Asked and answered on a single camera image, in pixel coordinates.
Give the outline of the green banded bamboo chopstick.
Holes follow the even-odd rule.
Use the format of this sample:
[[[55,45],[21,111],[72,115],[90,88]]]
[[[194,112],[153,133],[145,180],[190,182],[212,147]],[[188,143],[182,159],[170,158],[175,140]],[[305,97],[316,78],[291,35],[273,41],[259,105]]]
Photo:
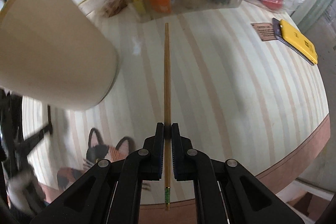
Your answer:
[[[171,186],[171,61],[169,24],[165,23],[164,47],[164,180],[165,180],[165,211],[170,210]]]

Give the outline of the striped cat table mat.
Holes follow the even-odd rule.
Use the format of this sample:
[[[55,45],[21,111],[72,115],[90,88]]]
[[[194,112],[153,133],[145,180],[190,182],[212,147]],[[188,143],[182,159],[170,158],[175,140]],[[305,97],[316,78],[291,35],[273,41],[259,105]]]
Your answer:
[[[330,139],[329,106],[318,66],[277,40],[264,42],[253,25],[290,21],[243,2],[236,9],[188,12],[140,23],[125,9],[88,18],[120,55],[110,93],[86,111],[46,107],[23,99],[30,135],[51,118],[47,135],[29,157],[47,202],[90,166],[95,128],[113,156],[122,138],[141,148],[163,121],[164,29],[170,29],[171,112],[180,133],[210,158],[234,158],[274,192],[298,178]]]

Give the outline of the beige utensil holder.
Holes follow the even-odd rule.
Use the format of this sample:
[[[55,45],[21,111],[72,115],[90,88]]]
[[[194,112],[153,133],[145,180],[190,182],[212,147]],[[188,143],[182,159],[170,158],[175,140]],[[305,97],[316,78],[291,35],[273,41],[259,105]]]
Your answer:
[[[46,104],[87,110],[110,91],[113,44],[72,0],[8,0],[1,9],[1,86]]]

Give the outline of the brown small card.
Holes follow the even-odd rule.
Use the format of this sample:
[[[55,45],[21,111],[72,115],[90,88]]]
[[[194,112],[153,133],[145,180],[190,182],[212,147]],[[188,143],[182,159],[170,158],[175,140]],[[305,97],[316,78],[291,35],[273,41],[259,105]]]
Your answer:
[[[252,23],[251,25],[263,42],[276,39],[272,23]]]

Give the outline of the yellow phone case device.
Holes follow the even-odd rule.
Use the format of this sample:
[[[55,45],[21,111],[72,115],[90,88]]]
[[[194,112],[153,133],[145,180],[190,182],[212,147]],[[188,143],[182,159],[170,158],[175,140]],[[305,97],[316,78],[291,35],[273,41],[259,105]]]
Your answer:
[[[286,20],[272,18],[274,36],[277,40],[299,54],[311,66],[318,64],[314,44]]]

